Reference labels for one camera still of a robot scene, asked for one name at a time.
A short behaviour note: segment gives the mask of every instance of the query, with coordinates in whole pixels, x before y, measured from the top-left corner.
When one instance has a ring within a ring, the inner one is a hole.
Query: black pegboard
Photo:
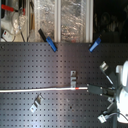
[[[70,71],[77,71],[77,86],[87,83],[109,86],[99,70],[106,61],[113,70],[128,58],[127,44],[101,44],[93,53],[89,44],[57,44],[54,53],[47,43],[0,43],[0,89],[62,87],[70,85]],[[38,94],[43,104],[29,110]],[[109,103],[86,91],[46,91],[0,94],[1,128],[111,128],[97,116]]]

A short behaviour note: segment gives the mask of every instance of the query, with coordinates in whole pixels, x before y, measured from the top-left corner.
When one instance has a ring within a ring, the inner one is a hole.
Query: wire
[[[14,41],[15,41],[15,39],[16,39],[16,36],[14,36],[14,39],[13,39],[13,41],[12,41],[12,42],[14,42]]]
[[[21,36],[22,36],[22,39],[23,39],[23,41],[25,42],[25,39],[24,39],[24,36],[23,36],[23,33],[22,33],[22,31],[21,31]]]
[[[119,113],[119,112],[112,113],[112,114],[108,115],[108,118],[111,118],[111,116],[113,116],[113,115],[118,115],[118,114],[120,114],[121,116],[123,116],[123,117],[125,118],[125,120],[128,121],[128,118],[126,118],[122,113]]]
[[[0,93],[12,93],[12,92],[37,92],[37,91],[65,91],[65,90],[87,90],[87,87],[77,88],[40,88],[40,89],[21,89],[21,90],[0,90]]]
[[[7,40],[5,40],[3,37],[1,37],[1,39],[3,39],[5,42],[8,42]]]

